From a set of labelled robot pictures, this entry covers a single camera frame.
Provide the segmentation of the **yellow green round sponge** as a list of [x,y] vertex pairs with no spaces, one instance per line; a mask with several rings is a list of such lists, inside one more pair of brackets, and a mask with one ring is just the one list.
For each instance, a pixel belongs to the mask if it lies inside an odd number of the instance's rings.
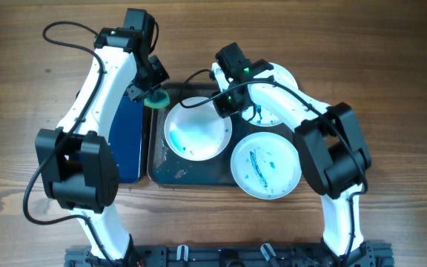
[[169,104],[170,97],[163,89],[156,90],[151,96],[144,99],[144,105],[148,108],[160,109],[167,107]]

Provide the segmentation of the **white plate blue puddle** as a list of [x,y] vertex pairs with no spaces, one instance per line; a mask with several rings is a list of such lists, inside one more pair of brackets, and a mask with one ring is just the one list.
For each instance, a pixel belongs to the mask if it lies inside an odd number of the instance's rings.
[[168,112],[165,140],[170,149],[183,159],[205,161],[223,152],[232,136],[231,119],[221,118],[212,102],[196,108],[184,108],[206,100],[204,96],[187,98]]

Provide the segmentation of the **white plate long blue streak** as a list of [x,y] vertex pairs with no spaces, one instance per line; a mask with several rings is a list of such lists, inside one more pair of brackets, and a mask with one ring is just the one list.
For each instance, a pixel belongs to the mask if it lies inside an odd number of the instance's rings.
[[291,193],[302,176],[297,149],[276,133],[252,133],[231,154],[231,173],[247,194],[275,200]]

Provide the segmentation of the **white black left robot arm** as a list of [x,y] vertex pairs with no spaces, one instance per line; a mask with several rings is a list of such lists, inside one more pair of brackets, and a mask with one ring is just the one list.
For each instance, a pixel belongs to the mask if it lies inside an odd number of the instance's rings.
[[34,176],[47,197],[81,223],[90,241],[83,263],[139,261],[114,200],[119,186],[142,172],[144,107],[168,103],[159,91],[168,75],[153,54],[157,33],[154,24],[98,32],[93,64],[73,106],[55,129],[36,136]]

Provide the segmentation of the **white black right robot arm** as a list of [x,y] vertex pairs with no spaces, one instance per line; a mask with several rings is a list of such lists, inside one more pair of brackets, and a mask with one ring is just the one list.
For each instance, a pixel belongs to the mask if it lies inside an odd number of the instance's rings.
[[243,138],[231,155],[231,173],[240,188],[260,199],[284,197],[305,178],[320,195],[325,220],[322,241],[344,259],[363,243],[359,199],[368,190],[365,172],[371,155],[357,117],[344,102],[331,106],[299,90],[284,67],[263,60],[243,61],[239,69],[211,67],[220,95],[221,117],[251,109],[264,125],[267,114],[293,133],[259,132]]

